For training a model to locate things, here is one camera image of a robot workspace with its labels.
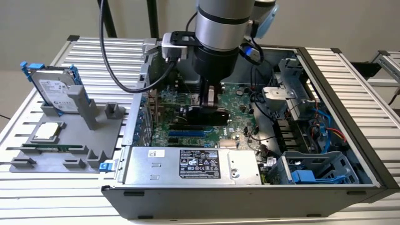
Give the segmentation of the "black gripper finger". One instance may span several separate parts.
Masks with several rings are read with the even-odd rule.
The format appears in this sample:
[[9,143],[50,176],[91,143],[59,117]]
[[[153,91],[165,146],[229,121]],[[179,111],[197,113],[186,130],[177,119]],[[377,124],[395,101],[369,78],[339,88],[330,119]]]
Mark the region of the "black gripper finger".
[[219,107],[219,93],[222,86],[211,83],[207,79],[201,80],[201,113],[226,113]]

